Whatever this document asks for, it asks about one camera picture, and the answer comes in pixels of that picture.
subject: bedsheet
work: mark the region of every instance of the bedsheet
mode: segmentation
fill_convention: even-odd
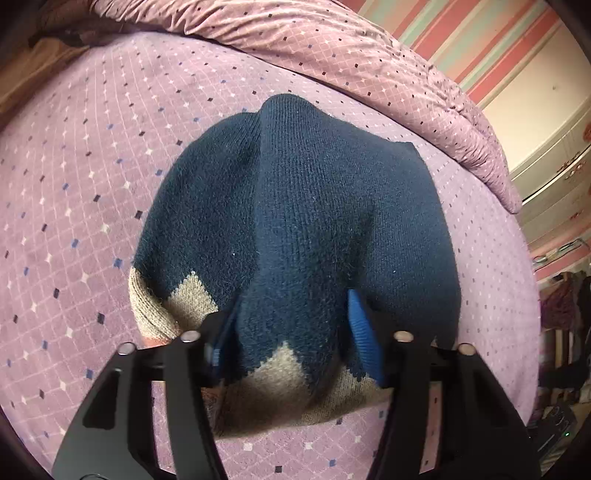
[[[46,28],[90,22],[101,29],[101,17],[121,28],[199,35],[303,73],[402,123],[481,179],[508,211],[521,208],[505,153],[468,95],[335,0],[51,0],[41,17]]]
[[[172,162],[215,122],[286,92],[388,140],[414,143],[456,254],[458,341],[476,345],[527,420],[537,386],[537,290],[515,219],[482,181],[326,85],[207,41],[138,33],[92,48],[0,134],[0,404],[42,465],[51,465],[117,344],[141,344],[127,276]],[[160,461],[170,467],[158,387],[154,395]],[[377,406],[218,447],[231,478],[364,478],[383,417]]]

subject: purple bedsheet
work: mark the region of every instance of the purple bedsheet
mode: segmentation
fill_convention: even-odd
[[[0,404],[46,468],[117,344],[141,343],[127,275],[172,162],[220,119],[285,92],[376,135],[415,144],[456,251],[459,341],[476,345],[521,417],[530,415],[537,290],[515,219],[480,180],[393,120],[311,79],[205,41],[138,33],[91,49],[0,133]],[[159,454],[169,468],[158,388],[155,396]],[[368,408],[218,447],[231,478],[278,471],[288,478],[364,478],[383,412]]]

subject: clothing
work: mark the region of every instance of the clothing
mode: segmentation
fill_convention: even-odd
[[[583,272],[577,274],[564,272],[563,275],[566,276],[563,292],[569,291],[570,294],[574,290],[574,303],[580,318],[580,322],[578,322],[580,327],[574,331],[575,345],[578,344],[579,353],[577,355],[573,354],[573,362],[570,364],[557,369],[541,371],[539,385],[548,388],[574,388],[574,390],[579,390],[589,377],[589,358],[591,358],[591,341],[589,339],[589,330],[591,329],[591,277],[584,278],[579,284],[578,279],[584,275]],[[564,304],[570,305],[570,302],[566,302],[568,299],[566,295],[561,296],[561,298],[564,299]],[[542,320],[544,321],[544,309],[542,309]]]
[[[149,338],[240,293],[239,368],[218,434],[317,423],[382,400],[352,345],[346,291],[451,348],[460,289],[431,176],[389,142],[293,95],[211,127],[154,200],[129,279]]]
[[[562,273],[564,280],[541,304],[543,328],[574,330],[581,325],[577,299],[584,273]]]

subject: white cabinet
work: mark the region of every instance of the white cabinet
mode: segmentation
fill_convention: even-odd
[[[571,157],[579,156],[591,144],[591,108],[575,123],[566,137]]]
[[[523,223],[521,229],[523,230],[527,242],[533,242],[573,215],[578,215],[584,209],[590,208],[590,188],[591,177],[587,176],[558,202],[550,206],[540,215]]]
[[[579,184],[588,180],[591,180],[591,148],[579,155],[560,175],[555,176],[524,201],[521,211],[517,214],[517,221],[520,225],[526,225],[567,196]]]
[[[552,179],[565,166],[571,157],[566,136],[557,141],[535,163],[513,179],[513,184],[521,198],[526,199],[538,189],[543,187],[549,179]]]

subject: black clamp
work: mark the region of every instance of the black clamp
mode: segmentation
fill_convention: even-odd
[[[54,478],[226,480],[201,388],[218,385],[234,369],[234,313],[212,313],[198,331],[184,332],[166,346],[138,350],[133,343],[120,345],[68,428],[54,463]],[[525,426],[472,345],[446,351],[410,332],[386,328],[376,333],[381,386],[393,387],[394,393],[368,480],[419,478],[431,382],[441,382],[443,389],[439,454],[435,468],[420,479],[540,478]],[[158,467],[152,381],[166,384],[175,475]]]

